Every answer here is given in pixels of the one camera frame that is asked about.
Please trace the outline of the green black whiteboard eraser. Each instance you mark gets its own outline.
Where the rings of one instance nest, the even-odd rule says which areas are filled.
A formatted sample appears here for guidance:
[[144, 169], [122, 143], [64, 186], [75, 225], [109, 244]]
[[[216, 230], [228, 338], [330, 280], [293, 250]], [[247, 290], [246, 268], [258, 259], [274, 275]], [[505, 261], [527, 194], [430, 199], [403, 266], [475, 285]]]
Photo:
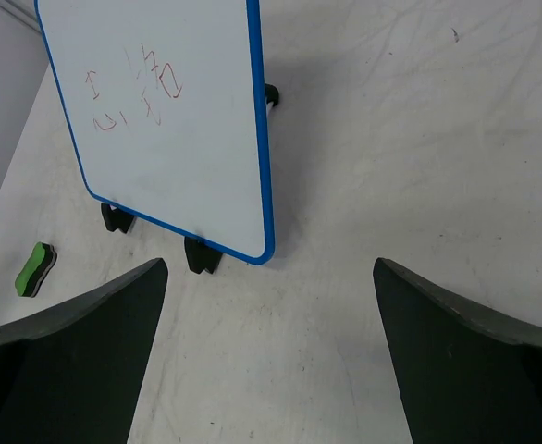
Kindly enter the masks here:
[[31, 255], [15, 280], [19, 297], [34, 298], [57, 260], [55, 247], [37, 242]]

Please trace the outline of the blue framed whiteboard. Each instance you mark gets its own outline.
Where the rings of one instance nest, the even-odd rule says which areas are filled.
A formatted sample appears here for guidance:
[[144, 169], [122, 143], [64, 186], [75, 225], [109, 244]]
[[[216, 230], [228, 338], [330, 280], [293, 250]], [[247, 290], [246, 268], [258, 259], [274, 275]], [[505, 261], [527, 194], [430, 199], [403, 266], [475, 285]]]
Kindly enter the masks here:
[[252, 265], [275, 250], [255, 1], [39, 1], [89, 194]]

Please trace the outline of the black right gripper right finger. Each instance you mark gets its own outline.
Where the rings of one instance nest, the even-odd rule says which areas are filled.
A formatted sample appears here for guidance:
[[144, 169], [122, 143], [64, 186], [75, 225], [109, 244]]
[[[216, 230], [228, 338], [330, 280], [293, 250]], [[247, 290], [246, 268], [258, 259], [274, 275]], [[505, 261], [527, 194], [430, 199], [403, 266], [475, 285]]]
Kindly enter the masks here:
[[542, 443], [542, 327], [379, 258], [373, 269], [415, 443]]

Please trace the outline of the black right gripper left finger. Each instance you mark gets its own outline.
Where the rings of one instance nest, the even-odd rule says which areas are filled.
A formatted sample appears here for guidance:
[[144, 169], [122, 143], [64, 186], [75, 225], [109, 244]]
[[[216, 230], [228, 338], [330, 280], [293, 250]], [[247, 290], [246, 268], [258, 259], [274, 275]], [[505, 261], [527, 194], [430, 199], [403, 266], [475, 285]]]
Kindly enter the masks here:
[[168, 270], [161, 258], [0, 326], [0, 443], [124, 443]]

